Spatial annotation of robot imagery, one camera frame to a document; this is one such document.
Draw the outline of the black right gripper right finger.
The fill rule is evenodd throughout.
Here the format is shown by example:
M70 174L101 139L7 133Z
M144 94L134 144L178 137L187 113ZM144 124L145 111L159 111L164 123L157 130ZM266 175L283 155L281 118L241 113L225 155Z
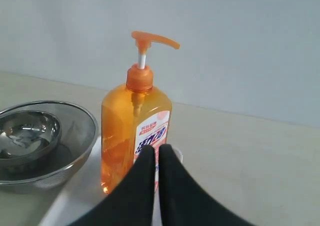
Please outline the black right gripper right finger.
M212 198L188 173L169 144L159 148L162 225L252 225Z

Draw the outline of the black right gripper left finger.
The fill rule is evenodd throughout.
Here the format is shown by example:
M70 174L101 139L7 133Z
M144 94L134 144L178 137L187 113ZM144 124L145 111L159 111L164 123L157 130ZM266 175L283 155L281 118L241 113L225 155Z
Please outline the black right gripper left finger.
M151 225L154 185L155 150L147 145L116 188L70 225Z

